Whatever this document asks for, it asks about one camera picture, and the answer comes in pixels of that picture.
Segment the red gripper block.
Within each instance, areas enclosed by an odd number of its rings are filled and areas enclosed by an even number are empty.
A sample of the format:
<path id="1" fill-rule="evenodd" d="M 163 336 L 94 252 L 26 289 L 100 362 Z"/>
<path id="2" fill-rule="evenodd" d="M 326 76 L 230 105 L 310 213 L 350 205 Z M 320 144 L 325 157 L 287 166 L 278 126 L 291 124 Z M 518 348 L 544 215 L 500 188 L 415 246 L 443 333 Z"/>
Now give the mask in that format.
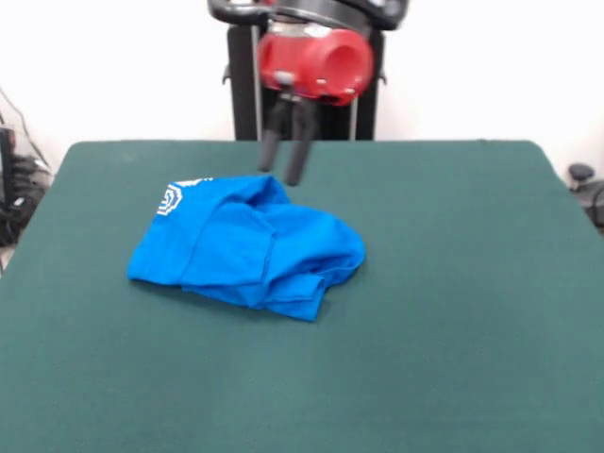
<path id="1" fill-rule="evenodd" d="M 276 91 L 347 106 L 373 79 L 374 54 L 358 32 L 331 29 L 322 37 L 292 37 L 268 32 L 258 47 L 260 79 Z M 314 140 L 314 102 L 301 99 L 293 110 L 293 151 L 285 182 L 299 184 Z M 269 112 L 260 145 L 258 168 L 269 172 L 289 115 L 289 101 L 279 98 Z"/>

